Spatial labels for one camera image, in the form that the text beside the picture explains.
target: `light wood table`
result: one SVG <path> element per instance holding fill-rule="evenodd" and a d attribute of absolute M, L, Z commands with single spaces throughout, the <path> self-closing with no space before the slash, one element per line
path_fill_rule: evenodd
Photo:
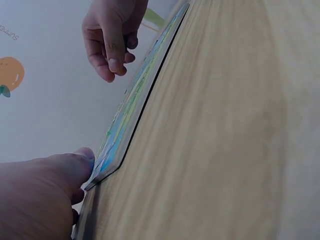
<path fill-rule="evenodd" d="M 319 240 L 320 1 L 191 2 L 77 239 Z"/>

